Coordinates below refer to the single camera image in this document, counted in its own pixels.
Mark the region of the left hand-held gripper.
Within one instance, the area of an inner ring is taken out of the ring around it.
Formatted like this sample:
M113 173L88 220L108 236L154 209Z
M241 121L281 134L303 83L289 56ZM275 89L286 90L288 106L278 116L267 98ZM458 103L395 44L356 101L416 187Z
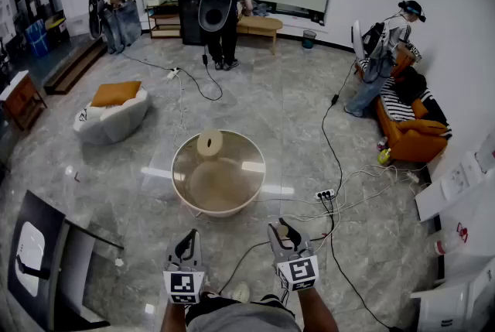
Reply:
M167 260L170 262L163 271L166 292L169 301L174 304L196 304L206 276L202 265L179 265L176 262L201 263L202 251L200 233L192 229L187 234L172 241L167 248Z

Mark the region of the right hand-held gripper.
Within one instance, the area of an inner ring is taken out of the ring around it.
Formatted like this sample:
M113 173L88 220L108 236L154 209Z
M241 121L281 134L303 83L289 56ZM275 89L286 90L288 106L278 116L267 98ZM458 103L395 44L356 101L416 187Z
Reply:
M282 287L299 291L314 287L319 278L317 256L309 235L284 218L268 225L268 239L275 257L275 274Z

